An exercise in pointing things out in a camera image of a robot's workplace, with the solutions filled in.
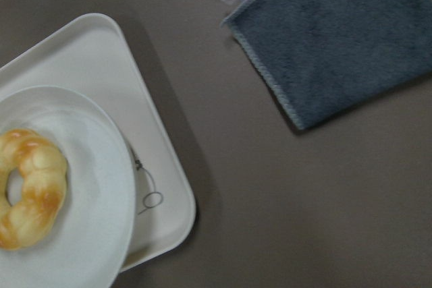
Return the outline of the white round plate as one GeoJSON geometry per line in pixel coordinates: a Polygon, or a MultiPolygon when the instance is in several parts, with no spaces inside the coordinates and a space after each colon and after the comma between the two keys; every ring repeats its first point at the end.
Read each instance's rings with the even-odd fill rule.
{"type": "Polygon", "coordinates": [[[67,195],[46,238],[1,252],[1,286],[111,286],[136,210],[134,163],[117,126],[80,93],[34,86],[1,99],[1,130],[18,127],[49,138],[65,155],[67,195]]]}

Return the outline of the twisted glazed donut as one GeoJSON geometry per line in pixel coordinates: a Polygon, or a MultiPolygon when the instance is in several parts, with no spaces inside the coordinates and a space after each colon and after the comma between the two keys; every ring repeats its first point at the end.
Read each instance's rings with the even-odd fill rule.
{"type": "Polygon", "coordinates": [[[1,135],[1,248],[18,250],[44,239],[63,206],[67,161],[49,139],[31,129],[11,129],[1,135]],[[21,200],[7,199],[13,171],[23,179],[21,200]]]}

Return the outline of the cream rabbit tray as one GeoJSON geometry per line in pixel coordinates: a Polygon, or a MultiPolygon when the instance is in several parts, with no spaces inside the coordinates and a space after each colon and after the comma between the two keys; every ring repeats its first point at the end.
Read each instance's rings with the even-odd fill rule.
{"type": "Polygon", "coordinates": [[[134,234],[123,270],[178,247],[196,202],[153,100],[115,20],[87,13],[1,68],[1,95],[36,85],[78,91],[114,120],[138,170],[134,234]]]}

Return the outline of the grey folded cloth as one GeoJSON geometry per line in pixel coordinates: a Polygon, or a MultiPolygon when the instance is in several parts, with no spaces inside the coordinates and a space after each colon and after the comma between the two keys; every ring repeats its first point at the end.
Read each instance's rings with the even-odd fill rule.
{"type": "Polygon", "coordinates": [[[298,129],[431,72],[431,0],[242,0],[224,24],[298,129]]]}

